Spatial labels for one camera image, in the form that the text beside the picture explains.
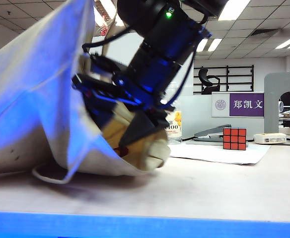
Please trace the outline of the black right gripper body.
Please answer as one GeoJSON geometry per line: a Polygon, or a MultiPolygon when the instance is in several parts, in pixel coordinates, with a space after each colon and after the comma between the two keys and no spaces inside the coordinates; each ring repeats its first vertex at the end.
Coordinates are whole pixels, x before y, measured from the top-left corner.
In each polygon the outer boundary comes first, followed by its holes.
{"type": "Polygon", "coordinates": [[[145,73],[117,73],[112,82],[87,74],[72,77],[72,86],[82,94],[89,115],[98,127],[117,120],[129,127],[167,127],[167,112],[173,110],[161,102],[170,77],[145,73]]]}

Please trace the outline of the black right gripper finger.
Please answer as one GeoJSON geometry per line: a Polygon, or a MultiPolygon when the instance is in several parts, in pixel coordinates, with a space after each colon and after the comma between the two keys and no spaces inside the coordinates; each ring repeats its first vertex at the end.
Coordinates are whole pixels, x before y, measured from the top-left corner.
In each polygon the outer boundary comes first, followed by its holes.
{"type": "Polygon", "coordinates": [[[126,147],[142,138],[164,130],[169,126],[166,111],[137,111],[121,138],[121,146],[126,147]]]}

